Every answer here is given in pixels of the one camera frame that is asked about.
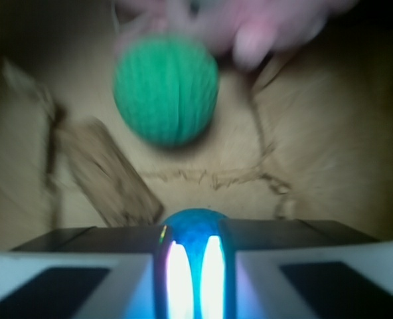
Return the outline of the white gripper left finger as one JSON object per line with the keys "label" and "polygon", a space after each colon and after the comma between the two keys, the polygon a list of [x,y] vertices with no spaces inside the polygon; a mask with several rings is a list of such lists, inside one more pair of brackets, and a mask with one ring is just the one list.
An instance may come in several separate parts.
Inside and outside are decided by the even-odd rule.
{"label": "white gripper left finger", "polygon": [[166,226],[57,229],[0,251],[0,318],[167,318]]}

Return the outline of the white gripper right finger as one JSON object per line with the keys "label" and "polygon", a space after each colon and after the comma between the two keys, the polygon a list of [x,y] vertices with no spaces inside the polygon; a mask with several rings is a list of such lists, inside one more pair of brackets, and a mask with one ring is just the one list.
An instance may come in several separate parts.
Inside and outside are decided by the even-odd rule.
{"label": "white gripper right finger", "polygon": [[218,228],[226,318],[393,318],[393,241],[336,221]]}

